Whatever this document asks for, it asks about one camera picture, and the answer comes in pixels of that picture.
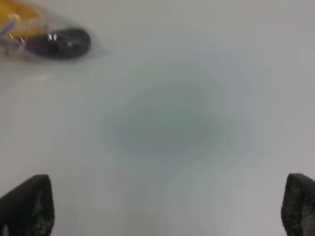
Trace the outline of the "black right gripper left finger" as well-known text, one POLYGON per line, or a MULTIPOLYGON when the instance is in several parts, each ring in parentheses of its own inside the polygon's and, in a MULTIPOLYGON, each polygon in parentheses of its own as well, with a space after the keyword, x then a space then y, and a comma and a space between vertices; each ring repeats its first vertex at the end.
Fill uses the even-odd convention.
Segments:
POLYGON ((34 175, 0 198, 2 236, 49 236, 54 222, 48 175, 34 175))

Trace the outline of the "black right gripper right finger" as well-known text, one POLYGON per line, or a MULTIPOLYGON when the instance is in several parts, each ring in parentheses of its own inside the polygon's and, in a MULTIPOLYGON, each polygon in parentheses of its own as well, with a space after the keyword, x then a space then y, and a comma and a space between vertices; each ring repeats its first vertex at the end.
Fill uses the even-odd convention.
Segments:
POLYGON ((300 173, 286 179, 281 219, 288 236, 315 234, 315 181, 300 173))

